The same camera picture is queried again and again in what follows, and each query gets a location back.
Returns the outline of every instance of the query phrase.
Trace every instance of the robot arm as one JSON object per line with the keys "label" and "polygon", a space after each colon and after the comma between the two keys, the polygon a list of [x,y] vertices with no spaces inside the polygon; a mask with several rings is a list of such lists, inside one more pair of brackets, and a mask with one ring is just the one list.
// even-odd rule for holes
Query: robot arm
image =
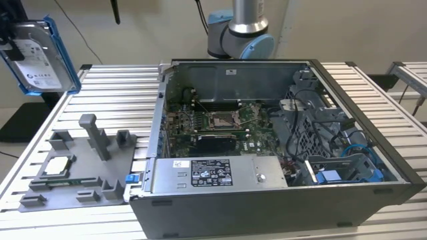
{"label": "robot arm", "polygon": [[274,39],[266,34],[264,0],[233,0],[232,11],[209,14],[206,53],[218,59],[266,59]]}

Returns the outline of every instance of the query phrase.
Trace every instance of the blue tab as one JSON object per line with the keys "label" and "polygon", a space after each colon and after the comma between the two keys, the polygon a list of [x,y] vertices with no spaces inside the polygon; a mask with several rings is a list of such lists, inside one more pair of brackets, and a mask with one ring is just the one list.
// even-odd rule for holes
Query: blue tab
{"label": "blue tab", "polygon": [[124,179],[125,184],[137,184],[140,182],[140,175],[129,174]]}

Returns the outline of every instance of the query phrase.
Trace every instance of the motherboard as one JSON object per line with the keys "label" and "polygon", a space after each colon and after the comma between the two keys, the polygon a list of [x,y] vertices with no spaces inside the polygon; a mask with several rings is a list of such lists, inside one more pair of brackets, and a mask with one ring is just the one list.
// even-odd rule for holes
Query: motherboard
{"label": "motherboard", "polygon": [[166,134],[172,158],[282,155],[266,108],[256,101],[172,104]]}

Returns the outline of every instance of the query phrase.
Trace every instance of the black power cable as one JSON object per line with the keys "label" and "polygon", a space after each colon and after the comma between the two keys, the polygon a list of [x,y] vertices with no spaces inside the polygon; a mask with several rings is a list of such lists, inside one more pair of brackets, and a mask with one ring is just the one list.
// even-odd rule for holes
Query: black power cable
{"label": "black power cable", "polygon": [[420,106],[416,105],[416,106],[415,106],[415,109],[413,109],[413,112],[412,112],[412,116],[415,116],[416,112],[419,111],[419,108],[420,108]]}
{"label": "black power cable", "polygon": [[12,157],[12,158],[16,158],[16,159],[20,158],[18,156],[14,156],[14,155],[12,155],[12,154],[8,154],[8,153],[5,153],[5,152],[2,152],[2,151],[0,151],[0,154],[6,155],[6,156],[9,156],[9,157]]}
{"label": "black power cable", "polygon": [[57,1],[57,0],[53,0],[53,1],[54,1],[56,5],[57,5],[58,9],[60,9],[61,12],[64,13],[65,18],[68,19],[68,21],[69,21],[69,23],[72,24],[73,28],[76,29],[77,33],[80,34],[80,37],[81,37],[81,39],[82,39],[82,41],[84,41],[84,44],[85,44],[88,50],[92,52],[92,54],[93,54],[94,57],[97,58],[98,63],[100,63],[100,64],[104,64],[102,61],[101,61],[101,59],[100,59],[100,57],[97,56],[97,54],[94,53],[94,51],[93,51],[92,48],[89,47],[89,44],[88,44],[86,39],[85,39],[85,37],[82,36],[82,34],[81,34],[81,32],[80,32],[80,30],[78,30],[74,22],[73,22],[73,21],[70,20],[70,18],[68,17],[68,15],[66,15],[66,13],[65,13],[65,10],[64,10],[64,8],[61,7],[58,1]]}
{"label": "black power cable", "polygon": [[401,102],[403,96],[405,95],[405,92],[407,92],[407,90],[408,90],[408,87],[409,87],[409,85],[405,85],[405,88],[404,88],[404,90],[403,90],[403,92],[401,92],[401,96],[400,96],[400,98],[399,98],[399,104],[400,104],[400,102]]}
{"label": "black power cable", "polygon": [[200,0],[194,0],[194,4],[197,5],[198,16],[200,16],[201,25],[205,31],[205,35],[208,35],[208,24],[206,24],[205,14],[202,12]]}
{"label": "black power cable", "polygon": [[205,26],[205,29],[208,29],[208,23],[206,23],[205,13],[202,12],[201,3],[200,3],[200,0],[196,0],[196,1],[197,1],[197,5],[198,5],[198,8],[200,8],[200,12],[201,12],[202,24]]}

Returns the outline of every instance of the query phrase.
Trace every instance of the aluminum extrusion table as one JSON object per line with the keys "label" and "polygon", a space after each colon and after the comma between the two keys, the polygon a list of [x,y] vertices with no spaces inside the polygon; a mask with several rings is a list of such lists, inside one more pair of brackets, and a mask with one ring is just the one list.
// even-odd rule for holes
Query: aluminum extrusion table
{"label": "aluminum extrusion table", "polygon": [[[343,62],[323,63],[379,131],[427,182],[427,129],[375,85],[360,69]],[[93,65],[80,70],[81,91],[64,95],[0,185],[0,239],[144,239],[129,205],[20,213],[18,201],[45,160],[53,130],[85,136],[81,114],[94,113],[96,125],[112,135],[129,129],[137,135],[132,172],[145,167],[157,65]],[[384,207],[359,227],[226,237],[233,240],[403,240],[427,239],[427,189],[404,204]]]}

